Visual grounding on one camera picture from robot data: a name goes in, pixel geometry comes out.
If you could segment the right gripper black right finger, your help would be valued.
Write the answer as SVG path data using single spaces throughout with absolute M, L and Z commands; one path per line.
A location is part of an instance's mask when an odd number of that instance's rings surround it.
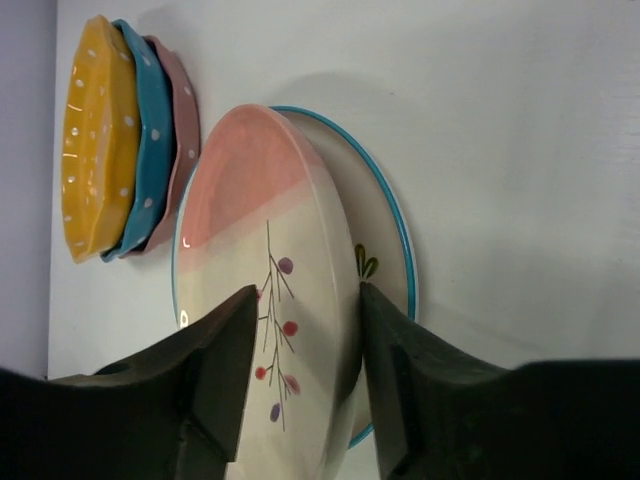
M 635 479 L 639 363 L 505 369 L 360 287 L 364 362 L 384 479 Z

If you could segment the blue dotted plate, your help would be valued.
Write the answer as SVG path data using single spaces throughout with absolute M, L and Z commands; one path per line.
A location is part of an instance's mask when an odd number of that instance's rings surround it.
M 165 212 L 174 142 L 170 87 L 155 51 L 125 20 L 115 20 L 112 25 L 123 34 L 135 61 L 141 134 L 132 207 L 120 240 L 101 254 L 105 262 L 150 240 Z

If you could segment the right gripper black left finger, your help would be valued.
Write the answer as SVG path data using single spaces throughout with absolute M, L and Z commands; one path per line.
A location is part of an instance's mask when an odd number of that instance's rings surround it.
M 237 455 L 254 286 L 92 375 L 1 373 L 5 479 L 221 479 Z

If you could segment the white patterned plate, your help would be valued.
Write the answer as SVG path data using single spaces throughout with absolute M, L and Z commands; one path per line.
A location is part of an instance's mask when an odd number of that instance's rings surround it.
M 324 161 L 348 222 L 359 287 L 375 284 L 404 313 L 417 308 L 417 274 L 403 213 L 372 156 L 346 130 L 328 118 L 299 107 L 268 107 L 289 120 Z M 366 397 L 360 327 L 361 368 L 354 388 L 355 416 L 349 444 L 371 429 Z

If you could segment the pink dotted plate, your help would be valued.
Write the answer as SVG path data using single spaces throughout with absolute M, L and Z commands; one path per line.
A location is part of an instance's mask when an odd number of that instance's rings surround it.
M 143 255 L 174 235 L 179 206 L 201 151 L 197 98 L 181 60 L 157 37 L 145 35 L 144 39 L 155 50 L 171 85 L 175 153 L 164 214 L 150 239 L 126 253 L 125 258 Z

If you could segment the yellow dotted plate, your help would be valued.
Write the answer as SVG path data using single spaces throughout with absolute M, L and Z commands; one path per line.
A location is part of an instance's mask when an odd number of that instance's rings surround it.
M 133 203 L 140 135 L 132 54 L 98 15 L 85 23 L 64 109 L 61 213 L 74 262 L 118 243 Z

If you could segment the white plate red rim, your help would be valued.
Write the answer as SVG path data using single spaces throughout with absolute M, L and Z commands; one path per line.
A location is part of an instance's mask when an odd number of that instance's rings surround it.
M 332 479 L 355 416 L 359 277 L 331 175 L 276 111 L 245 104 L 211 131 L 180 207 L 174 307 L 195 322 L 256 289 L 248 394 L 231 479 Z

